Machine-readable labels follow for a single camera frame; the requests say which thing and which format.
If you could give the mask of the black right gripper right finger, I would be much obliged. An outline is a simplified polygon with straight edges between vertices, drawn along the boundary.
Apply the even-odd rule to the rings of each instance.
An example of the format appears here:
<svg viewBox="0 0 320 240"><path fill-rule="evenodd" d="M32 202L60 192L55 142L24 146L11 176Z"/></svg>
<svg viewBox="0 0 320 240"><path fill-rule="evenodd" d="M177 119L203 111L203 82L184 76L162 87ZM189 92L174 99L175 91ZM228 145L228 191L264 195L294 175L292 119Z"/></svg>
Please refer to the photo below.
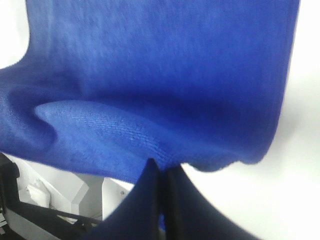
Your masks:
<svg viewBox="0 0 320 240"><path fill-rule="evenodd" d="M181 166L165 172L165 231L168 240L257 240L212 206Z"/></svg>

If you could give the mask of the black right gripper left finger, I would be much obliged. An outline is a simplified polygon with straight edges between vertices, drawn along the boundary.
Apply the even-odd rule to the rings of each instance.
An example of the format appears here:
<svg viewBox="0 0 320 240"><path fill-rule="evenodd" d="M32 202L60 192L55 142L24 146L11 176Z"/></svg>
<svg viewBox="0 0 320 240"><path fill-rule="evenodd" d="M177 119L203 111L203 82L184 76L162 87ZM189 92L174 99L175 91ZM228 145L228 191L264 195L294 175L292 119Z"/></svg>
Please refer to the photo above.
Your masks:
<svg viewBox="0 0 320 240"><path fill-rule="evenodd" d="M149 158L125 199L101 223L86 233L83 240L159 240L160 171Z"/></svg>

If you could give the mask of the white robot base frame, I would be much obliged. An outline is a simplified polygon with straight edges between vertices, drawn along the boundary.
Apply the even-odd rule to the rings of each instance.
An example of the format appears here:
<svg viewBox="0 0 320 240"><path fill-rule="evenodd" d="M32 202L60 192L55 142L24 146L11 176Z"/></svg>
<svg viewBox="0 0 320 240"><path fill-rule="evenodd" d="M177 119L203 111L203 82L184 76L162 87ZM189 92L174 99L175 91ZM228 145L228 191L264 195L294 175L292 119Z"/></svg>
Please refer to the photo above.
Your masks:
<svg viewBox="0 0 320 240"><path fill-rule="evenodd" d="M99 224L133 185L0 156L0 205L9 228L25 240L77 240Z"/></svg>

